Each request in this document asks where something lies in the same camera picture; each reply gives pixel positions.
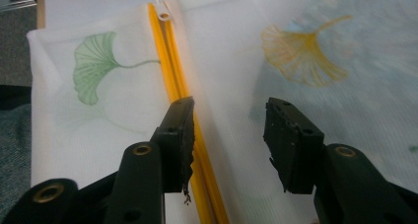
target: metal grommet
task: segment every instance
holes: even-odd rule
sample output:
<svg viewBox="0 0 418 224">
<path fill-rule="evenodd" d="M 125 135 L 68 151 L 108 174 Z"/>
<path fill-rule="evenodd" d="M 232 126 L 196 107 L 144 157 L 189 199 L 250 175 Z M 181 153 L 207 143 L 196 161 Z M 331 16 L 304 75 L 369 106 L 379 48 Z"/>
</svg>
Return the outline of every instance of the metal grommet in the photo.
<svg viewBox="0 0 418 224">
<path fill-rule="evenodd" d="M 347 147 L 337 147 L 335 152 L 343 157 L 355 157 L 357 155 L 355 151 Z"/>
<path fill-rule="evenodd" d="M 148 145 L 138 145 L 133 149 L 133 154 L 142 156 L 151 152 L 151 147 Z"/>
<path fill-rule="evenodd" d="M 54 183 L 35 193 L 33 201 L 37 203 L 46 203 L 61 195 L 63 191 L 64 186 L 62 184 Z"/>
</svg>

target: yellow ginkgo leaf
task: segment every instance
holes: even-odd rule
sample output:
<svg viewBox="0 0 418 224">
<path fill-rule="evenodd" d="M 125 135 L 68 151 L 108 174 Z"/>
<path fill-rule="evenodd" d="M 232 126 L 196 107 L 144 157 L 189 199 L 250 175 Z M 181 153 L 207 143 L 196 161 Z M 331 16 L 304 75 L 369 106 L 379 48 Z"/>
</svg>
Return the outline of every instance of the yellow ginkgo leaf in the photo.
<svg viewBox="0 0 418 224">
<path fill-rule="evenodd" d="M 284 32 L 270 26 L 262 32 L 262 47 L 267 61 L 291 81 L 313 87 L 326 86 L 347 77 L 347 71 L 331 63 L 317 42 L 317 34 L 340 21 L 344 16 L 322 25 L 313 33 Z"/>
</svg>

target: gray floor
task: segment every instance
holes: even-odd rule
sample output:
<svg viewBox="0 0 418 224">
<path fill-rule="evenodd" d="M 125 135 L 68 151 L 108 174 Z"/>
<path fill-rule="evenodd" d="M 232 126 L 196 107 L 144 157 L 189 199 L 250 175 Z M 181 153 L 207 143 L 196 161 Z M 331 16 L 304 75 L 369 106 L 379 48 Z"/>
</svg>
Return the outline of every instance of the gray floor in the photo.
<svg viewBox="0 0 418 224">
<path fill-rule="evenodd" d="M 0 84 L 32 84 L 26 34 L 35 28 L 36 6 L 0 12 Z"/>
<path fill-rule="evenodd" d="M 26 34 L 36 28 L 36 6 L 0 11 L 0 85 L 30 86 Z M 0 222 L 30 188 L 31 105 L 0 111 Z"/>
</svg>

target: leaf stem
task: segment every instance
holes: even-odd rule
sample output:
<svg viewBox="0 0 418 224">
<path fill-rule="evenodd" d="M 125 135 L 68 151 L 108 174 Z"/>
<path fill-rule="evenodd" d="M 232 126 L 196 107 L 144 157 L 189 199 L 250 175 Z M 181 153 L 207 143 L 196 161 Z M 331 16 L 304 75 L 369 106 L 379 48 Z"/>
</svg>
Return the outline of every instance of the leaf stem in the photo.
<svg viewBox="0 0 418 224">
<path fill-rule="evenodd" d="M 131 65 L 131 66 L 119 65 L 119 67 L 122 67 L 122 68 L 136 68 L 136 67 L 139 67 L 139 66 L 147 64 L 147 63 L 161 63 L 161 61 L 157 60 L 157 59 L 151 59 L 151 60 L 145 60 L 145 61 L 143 61 L 141 63 L 138 63 L 138 64 L 135 64 L 135 65 Z"/>
<path fill-rule="evenodd" d="M 315 31 L 315 33 L 317 34 L 317 33 L 319 33 L 320 31 L 322 31 L 322 30 L 324 30 L 324 29 L 326 29 L 326 28 L 329 28 L 329 27 L 331 27 L 332 25 L 336 25 L 336 24 L 338 24 L 339 22 L 341 22 L 341 21 L 344 21 L 344 20 L 349 20 L 349 19 L 352 19 L 353 18 L 353 16 L 351 16 L 351 15 L 346 15 L 346 16 L 343 16 L 343 17 L 340 17 L 340 18 L 338 18 L 338 19 L 334 19 L 334 20 L 332 20 L 332 21 L 329 21 L 329 22 L 327 22 L 327 23 L 325 23 L 325 24 L 323 24 L 322 26 L 320 26 L 316 31 Z"/>
</svg>

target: yellow zipper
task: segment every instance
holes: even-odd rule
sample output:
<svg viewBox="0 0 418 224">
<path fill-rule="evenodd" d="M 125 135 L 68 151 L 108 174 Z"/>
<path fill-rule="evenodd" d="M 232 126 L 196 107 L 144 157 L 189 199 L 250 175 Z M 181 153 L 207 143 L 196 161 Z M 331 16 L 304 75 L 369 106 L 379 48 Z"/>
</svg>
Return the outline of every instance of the yellow zipper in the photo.
<svg viewBox="0 0 418 224">
<path fill-rule="evenodd" d="M 156 4 L 148 5 L 148 10 L 170 102 L 188 97 L 189 93 L 181 70 L 173 25 L 167 6 L 164 2 L 156 0 Z M 194 117 L 194 126 L 196 141 L 193 151 L 194 162 L 191 164 L 193 176 L 190 182 L 200 222 L 227 224 L 229 223 L 228 216 L 196 116 Z"/>
</svg>

